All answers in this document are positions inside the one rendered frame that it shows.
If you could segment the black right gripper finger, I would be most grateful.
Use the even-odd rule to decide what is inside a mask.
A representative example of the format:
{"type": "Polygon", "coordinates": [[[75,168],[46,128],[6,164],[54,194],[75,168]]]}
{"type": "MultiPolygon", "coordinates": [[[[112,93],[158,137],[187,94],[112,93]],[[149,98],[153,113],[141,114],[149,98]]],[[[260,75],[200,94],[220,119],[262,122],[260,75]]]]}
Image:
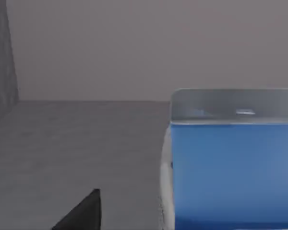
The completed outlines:
{"type": "Polygon", "coordinates": [[[101,226],[101,191],[96,188],[57,222],[51,230],[101,230],[101,226]]]}

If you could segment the blue and grey carton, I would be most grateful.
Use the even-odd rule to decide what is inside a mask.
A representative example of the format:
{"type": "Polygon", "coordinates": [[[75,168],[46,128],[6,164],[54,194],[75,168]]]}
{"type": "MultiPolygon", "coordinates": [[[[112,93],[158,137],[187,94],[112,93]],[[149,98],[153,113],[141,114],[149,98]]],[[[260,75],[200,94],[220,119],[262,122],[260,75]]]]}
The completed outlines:
{"type": "Polygon", "coordinates": [[[288,88],[178,89],[161,230],[288,230],[288,88]]]}

